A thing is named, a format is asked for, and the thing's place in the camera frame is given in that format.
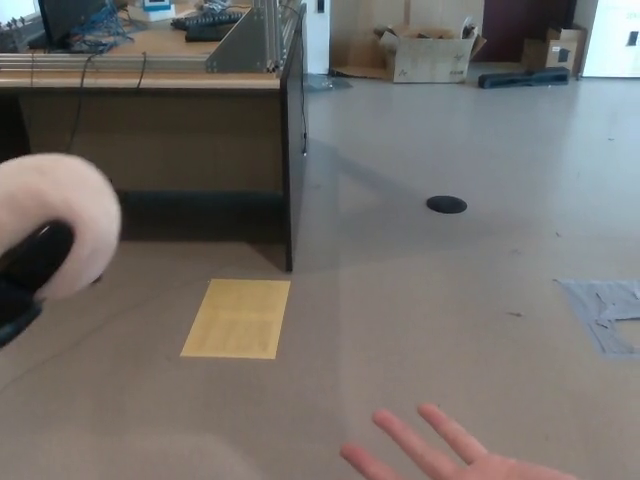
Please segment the person's bare hand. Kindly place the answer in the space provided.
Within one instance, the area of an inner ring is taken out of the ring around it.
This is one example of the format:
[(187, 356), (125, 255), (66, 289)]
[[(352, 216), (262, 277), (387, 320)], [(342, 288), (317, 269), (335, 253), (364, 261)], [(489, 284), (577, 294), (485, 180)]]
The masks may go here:
[(572, 477), (550, 467), (490, 452), (464, 427), (434, 404), (423, 404), (417, 411), (464, 462), (463, 465), (456, 464), (444, 453), (430, 446), (411, 427), (388, 410), (376, 411), (372, 421), (429, 479), (559, 480)]

